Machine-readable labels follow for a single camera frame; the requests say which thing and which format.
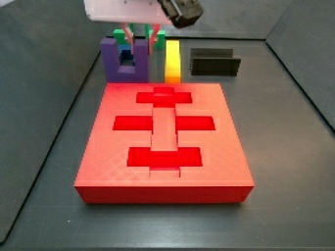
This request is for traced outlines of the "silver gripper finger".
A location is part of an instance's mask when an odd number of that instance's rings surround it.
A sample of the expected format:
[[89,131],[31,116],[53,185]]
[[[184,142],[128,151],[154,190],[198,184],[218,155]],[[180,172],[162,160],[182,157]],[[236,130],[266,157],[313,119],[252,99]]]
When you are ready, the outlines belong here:
[[129,24],[128,23],[120,23],[120,27],[121,27],[124,35],[125,35],[124,39],[126,40],[130,49],[133,49],[134,36],[133,36],[133,32],[130,30]]

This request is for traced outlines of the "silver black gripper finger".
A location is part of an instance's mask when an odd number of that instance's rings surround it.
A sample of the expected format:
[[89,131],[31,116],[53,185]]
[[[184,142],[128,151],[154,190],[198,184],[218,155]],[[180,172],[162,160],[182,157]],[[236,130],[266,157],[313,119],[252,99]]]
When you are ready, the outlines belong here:
[[149,53],[153,53],[153,47],[157,42],[157,33],[160,31],[160,27],[161,26],[158,24],[152,24],[148,29]]

